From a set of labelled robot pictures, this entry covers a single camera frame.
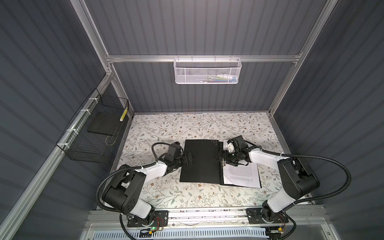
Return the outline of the orange folder black inside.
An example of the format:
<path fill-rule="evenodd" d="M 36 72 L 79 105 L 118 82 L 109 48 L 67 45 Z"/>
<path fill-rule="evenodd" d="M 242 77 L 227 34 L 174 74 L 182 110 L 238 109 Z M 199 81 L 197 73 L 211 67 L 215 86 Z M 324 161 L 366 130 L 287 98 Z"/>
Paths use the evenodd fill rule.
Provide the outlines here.
<path fill-rule="evenodd" d="M 222 164 L 220 162 L 220 150 L 223 142 L 218 140 L 186 140 L 185 152 L 194 157 L 193 164 L 181 168 L 181 183 L 207 183 L 222 186 Z"/>

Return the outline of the printed paper sheet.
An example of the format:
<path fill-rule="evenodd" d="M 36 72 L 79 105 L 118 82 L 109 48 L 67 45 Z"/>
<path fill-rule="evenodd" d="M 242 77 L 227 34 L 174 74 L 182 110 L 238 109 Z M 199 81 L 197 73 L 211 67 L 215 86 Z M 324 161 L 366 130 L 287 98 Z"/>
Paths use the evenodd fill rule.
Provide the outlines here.
<path fill-rule="evenodd" d="M 238 187 L 245 187 L 245 188 L 255 188 L 260 189 L 261 188 L 261 180 L 259 176 L 259 170 L 258 165 L 256 163 L 253 163 L 250 157 L 250 152 L 257 148 L 256 145 L 249 143 L 246 141 L 249 148 L 249 159 L 250 163 L 248 166 L 222 166 L 222 172 L 223 172 L 223 184 L 224 185 L 233 185 Z"/>

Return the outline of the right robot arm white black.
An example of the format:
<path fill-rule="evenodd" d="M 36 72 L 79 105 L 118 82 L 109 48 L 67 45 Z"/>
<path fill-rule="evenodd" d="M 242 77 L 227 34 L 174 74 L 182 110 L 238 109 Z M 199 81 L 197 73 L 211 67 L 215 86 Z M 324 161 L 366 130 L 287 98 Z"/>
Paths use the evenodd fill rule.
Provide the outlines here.
<path fill-rule="evenodd" d="M 312 168 L 303 157 L 292 157 L 284 153 L 267 151 L 262 147 L 245 141 L 242 136 L 225 140 L 217 160 L 222 165 L 223 183 L 241 187 L 254 187 L 251 176 L 230 176 L 230 169 L 249 170 L 251 165 L 264 165 L 277 170 L 282 181 L 282 189 L 262 205 L 260 216 L 266 223 L 272 223 L 283 212 L 295 205 L 295 201 L 320 186 Z"/>

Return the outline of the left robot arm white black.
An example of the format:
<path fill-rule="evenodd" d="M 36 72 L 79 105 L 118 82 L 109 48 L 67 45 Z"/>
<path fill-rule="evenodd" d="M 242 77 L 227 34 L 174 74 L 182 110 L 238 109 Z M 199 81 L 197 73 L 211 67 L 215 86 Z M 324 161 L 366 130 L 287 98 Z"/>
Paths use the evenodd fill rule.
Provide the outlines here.
<path fill-rule="evenodd" d="M 194 157 L 179 142 L 158 142 L 151 146 L 155 161 L 136 167 L 122 165 L 98 186 L 97 205 L 109 212 L 137 217 L 148 225 L 155 217 L 155 207 L 140 199 L 145 183 L 166 176 L 183 166 L 193 164 Z"/>

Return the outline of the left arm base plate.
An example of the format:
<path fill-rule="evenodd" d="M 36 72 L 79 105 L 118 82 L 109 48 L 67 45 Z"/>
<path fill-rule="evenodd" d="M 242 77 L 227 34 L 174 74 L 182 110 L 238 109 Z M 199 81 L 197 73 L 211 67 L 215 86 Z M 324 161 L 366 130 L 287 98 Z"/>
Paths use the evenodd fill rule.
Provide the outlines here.
<path fill-rule="evenodd" d="M 127 227 L 166 227 L 169 220 L 169 211 L 155 210 L 149 213 L 149 215 L 142 219 L 138 216 L 128 216 Z"/>

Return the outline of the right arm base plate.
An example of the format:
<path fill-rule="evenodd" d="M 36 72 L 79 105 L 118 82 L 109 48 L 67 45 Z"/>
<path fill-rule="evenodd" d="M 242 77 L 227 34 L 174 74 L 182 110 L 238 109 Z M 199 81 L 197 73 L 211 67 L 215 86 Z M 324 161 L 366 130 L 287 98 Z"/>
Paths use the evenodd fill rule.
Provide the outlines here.
<path fill-rule="evenodd" d="M 283 212 L 274 213 L 268 208 L 247 208 L 246 215 L 250 224 L 283 224 L 289 222 Z"/>

